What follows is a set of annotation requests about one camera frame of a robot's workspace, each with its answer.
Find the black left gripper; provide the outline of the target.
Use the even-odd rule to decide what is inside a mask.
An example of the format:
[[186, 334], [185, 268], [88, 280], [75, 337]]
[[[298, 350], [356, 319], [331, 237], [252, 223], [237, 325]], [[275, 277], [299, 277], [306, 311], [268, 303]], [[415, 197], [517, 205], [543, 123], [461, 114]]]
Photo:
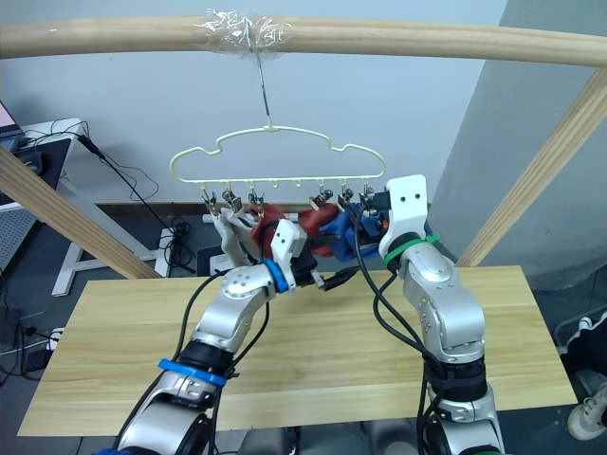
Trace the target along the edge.
[[[333, 256], [332, 245], [335, 242], [335, 238], [311, 238], [307, 245], [315, 256]], [[314, 284], [323, 290], [331, 290], [345, 284], [359, 272], [358, 266], [350, 266], [324, 279], [317, 270], [318, 262], [313, 255], [302, 254], [292, 259], [292, 273], [298, 287]]]

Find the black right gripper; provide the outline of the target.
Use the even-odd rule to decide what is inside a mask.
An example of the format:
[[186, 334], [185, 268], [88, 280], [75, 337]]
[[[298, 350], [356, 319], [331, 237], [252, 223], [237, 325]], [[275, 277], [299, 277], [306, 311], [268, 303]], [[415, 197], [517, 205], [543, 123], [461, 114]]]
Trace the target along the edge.
[[382, 235], [389, 226], [390, 194], [387, 191], [366, 192], [359, 197], [364, 230], [368, 235]]

